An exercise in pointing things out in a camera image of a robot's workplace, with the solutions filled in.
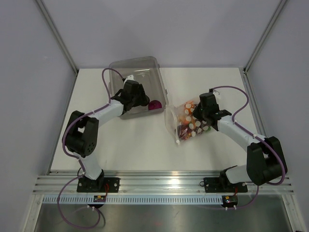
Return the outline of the fake purple onion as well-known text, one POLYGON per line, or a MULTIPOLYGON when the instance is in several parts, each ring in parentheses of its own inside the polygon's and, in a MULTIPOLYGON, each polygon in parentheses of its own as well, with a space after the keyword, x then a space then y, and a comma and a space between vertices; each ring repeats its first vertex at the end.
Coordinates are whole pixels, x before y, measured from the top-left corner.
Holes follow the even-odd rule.
POLYGON ((158 100, 152 100, 148 104, 148 110, 149 111, 156 110, 156 109, 161 109, 161 108, 162 108, 162 104, 158 100))

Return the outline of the clear zip top bag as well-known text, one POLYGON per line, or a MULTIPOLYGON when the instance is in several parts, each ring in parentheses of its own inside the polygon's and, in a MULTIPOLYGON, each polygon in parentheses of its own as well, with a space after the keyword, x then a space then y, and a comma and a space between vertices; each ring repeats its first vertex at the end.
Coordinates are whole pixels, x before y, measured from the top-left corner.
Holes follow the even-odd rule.
MULTIPOLYGON (((196 105, 199 103, 199 98, 195 97, 186 102, 193 101, 196 105)), ((184 113, 184 104, 179 106, 169 105, 165 108, 165 126, 177 145, 182 142, 194 138, 203 133, 211 131, 210 126, 205 121, 198 120, 191 115, 184 113)))

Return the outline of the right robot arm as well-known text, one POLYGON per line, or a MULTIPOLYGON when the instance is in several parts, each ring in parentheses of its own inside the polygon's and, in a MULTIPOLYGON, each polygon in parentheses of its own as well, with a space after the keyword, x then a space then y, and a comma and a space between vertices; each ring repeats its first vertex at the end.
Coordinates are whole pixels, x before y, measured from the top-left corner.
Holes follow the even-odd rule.
POLYGON ((265 183, 280 185, 287 170, 279 140, 276 137, 264 137, 250 132, 238 123, 229 111, 220 110, 212 92, 201 94, 199 100, 193 116, 228 136, 247 154, 245 165, 223 171, 223 177, 219 179, 220 188, 223 191, 231 191, 240 182, 252 182, 257 186, 265 183))

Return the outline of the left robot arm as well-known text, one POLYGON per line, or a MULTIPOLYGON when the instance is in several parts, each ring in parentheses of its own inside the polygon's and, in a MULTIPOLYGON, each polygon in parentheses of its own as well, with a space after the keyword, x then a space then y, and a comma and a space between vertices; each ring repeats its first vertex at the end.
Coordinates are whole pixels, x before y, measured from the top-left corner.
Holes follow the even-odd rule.
POLYGON ((104 171, 93 154, 99 127, 134 107, 147 106, 149 102, 142 84, 129 79, 103 107, 89 113, 74 111, 71 114, 62 138, 62 148, 67 156, 77 159, 81 166, 77 192, 108 191, 109 181, 105 180, 104 171))

